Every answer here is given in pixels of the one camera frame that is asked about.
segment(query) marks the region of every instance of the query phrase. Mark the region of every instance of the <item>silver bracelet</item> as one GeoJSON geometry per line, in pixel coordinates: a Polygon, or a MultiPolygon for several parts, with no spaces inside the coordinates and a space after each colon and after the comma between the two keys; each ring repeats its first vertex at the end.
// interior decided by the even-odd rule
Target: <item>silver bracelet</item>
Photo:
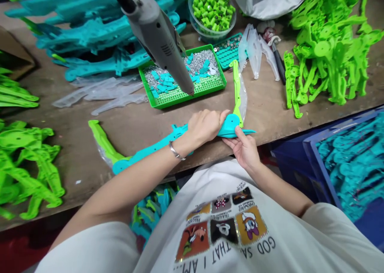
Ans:
{"type": "Polygon", "coordinates": [[[184,161],[185,158],[181,157],[180,154],[176,152],[176,150],[172,146],[172,143],[173,143],[173,141],[169,141],[169,148],[171,149],[171,151],[173,152],[173,154],[175,155],[176,158],[184,161]]]}

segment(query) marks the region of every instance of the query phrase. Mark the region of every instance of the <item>pile of green plastic parts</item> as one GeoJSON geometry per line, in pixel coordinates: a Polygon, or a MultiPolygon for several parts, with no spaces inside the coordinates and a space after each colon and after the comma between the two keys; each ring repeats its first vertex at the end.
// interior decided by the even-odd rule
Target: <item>pile of green plastic parts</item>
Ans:
{"type": "Polygon", "coordinates": [[[305,0],[292,12],[292,27],[300,30],[293,55],[285,52],[287,108],[301,118],[299,105],[312,102],[320,92],[328,91],[329,101],[344,105],[356,92],[366,95],[370,46],[383,37],[367,23],[361,1],[360,15],[351,15],[360,0],[305,0]],[[354,38],[353,25],[358,25],[354,38]]]}
{"type": "Polygon", "coordinates": [[[19,83],[10,79],[7,74],[11,70],[2,68],[0,64],[0,107],[37,107],[39,97],[31,95],[27,90],[21,88],[19,83]]]}
{"type": "Polygon", "coordinates": [[[213,31],[228,30],[236,11],[230,0],[193,0],[192,8],[200,23],[213,31]]]}
{"type": "MultiPolygon", "coordinates": [[[[25,128],[26,123],[16,121],[8,126],[0,120],[0,205],[19,204],[29,197],[27,212],[20,217],[25,220],[35,218],[43,200],[47,208],[62,204],[65,190],[61,186],[60,175],[52,164],[60,151],[60,146],[43,144],[48,136],[53,136],[50,128],[25,128]],[[34,161],[38,167],[37,177],[20,167],[26,161],[34,161]]],[[[10,220],[15,215],[0,207],[0,216],[10,220]]]]}

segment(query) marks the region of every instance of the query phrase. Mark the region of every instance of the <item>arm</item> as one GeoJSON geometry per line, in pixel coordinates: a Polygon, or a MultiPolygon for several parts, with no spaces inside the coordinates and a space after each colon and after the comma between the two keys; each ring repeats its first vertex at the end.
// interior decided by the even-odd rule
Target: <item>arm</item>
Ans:
{"type": "MultiPolygon", "coordinates": [[[[188,122],[188,131],[173,142],[182,157],[213,140],[229,110],[204,110],[188,122]]],[[[145,198],[180,163],[169,146],[154,152],[104,184],[79,209],[52,244],[51,250],[71,236],[95,225],[111,221],[130,222],[133,207],[145,198]]]]}
{"type": "Polygon", "coordinates": [[[260,162],[256,141],[251,136],[245,136],[240,127],[236,127],[237,138],[223,138],[230,146],[239,164],[256,182],[258,188],[271,197],[285,210],[302,217],[313,202],[302,192],[285,182],[260,162]]]}

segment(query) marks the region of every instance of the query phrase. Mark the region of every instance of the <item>hand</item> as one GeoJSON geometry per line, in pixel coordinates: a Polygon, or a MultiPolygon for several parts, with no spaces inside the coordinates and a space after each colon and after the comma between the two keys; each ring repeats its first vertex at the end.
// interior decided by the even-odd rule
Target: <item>hand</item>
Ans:
{"type": "Polygon", "coordinates": [[[237,138],[223,138],[223,142],[231,147],[240,166],[250,174],[261,164],[256,140],[250,135],[246,136],[239,126],[236,126],[235,133],[237,138]]]}
{"type": "Polygon", "coordinates": [[[210,111],[205,109],[194,113],[188,122],[188,131],[184,134],[192,139],[196,148],[213,140],[219,133],[230,110],[210,111]]]}

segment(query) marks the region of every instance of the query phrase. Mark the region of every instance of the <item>clear plastic bowl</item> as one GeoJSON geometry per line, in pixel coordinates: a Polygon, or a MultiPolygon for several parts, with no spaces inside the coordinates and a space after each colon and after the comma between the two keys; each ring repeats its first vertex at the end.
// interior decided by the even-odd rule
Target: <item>clear plastic bowl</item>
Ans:
{"type": "Polygon", "coordinates": [[[192,4],[193,4],[193,0],[188,0],[189,16],[190,16],[189,19],[191,21],[193,28],[200,35],[201,39],[206,43],[212,43],[212,44],[215,44],[217,42],[220,42],[226,39],[228,33],[233,29],[233,27],[236,24],[236,11],[232,15],[232,20],[227,30],[213,31],[205,27],[203,24],[201,24],[200,21],[195,17],[195,15],[193,14],[192,4]]]}

